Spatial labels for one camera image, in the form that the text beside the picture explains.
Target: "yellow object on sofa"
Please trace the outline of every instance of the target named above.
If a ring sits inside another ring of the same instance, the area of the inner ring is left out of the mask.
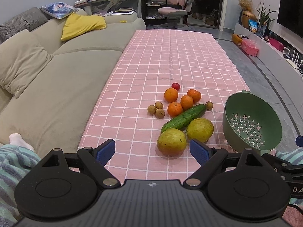
[[[61,41],[67,41],[88,31],[106,28],[106,22],[99,15],[79,15],[72,13],[63,27]]]

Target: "tangerine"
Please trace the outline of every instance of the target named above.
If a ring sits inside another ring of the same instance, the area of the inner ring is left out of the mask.
[[[194,100],[194,103],[201,100],[201,93],[195,89],[190,89],[187,92],[187,95],[192,97],[192,99]]]
[[[178,99],[178,91],[174,88],[169,88],[164,92],[164,99],[167,102],[175,102]]]
[[[194,100],[191,96],[184,95],[181,97],[180,101],[183,111],[186,111],[187,109],[190,109],[194,105]]]
[[[169,104],[169,106],[167,107],[167,113],[171,116],[171,117],[176,117],[179,114],[181,114],[183,112],[183,108],[182,105],[180,103],[177,102],[172,102]]]

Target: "beige couch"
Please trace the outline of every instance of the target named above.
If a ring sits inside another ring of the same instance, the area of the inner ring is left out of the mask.
[[[86,15],[81,9],[78,13]],[[0,143],[9,143],[11,133],[20,133],[40,157],[52,148],[77,151],[87,120],[123,50],[136,30],[146,29],[136,13],[105,20],[106,29],[65,43],[60,40],[65,19],[51,19],[31,32],[54,57],[18,98],[0,87]]]

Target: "chair base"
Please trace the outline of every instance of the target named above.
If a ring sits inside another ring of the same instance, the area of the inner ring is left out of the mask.
[[[179,23],[176,23],[176,22],[161,24],[161,25],[158,25],[158,26],[154,26],[154,28],[161,29],[161,30],[184,30],[184,31],[190,31],[191,30],[188,25],[179,24]]]

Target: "flat screen tv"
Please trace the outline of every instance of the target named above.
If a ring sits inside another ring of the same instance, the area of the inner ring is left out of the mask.
[[[303,38],[303,0],[281,0],[277,22]]]

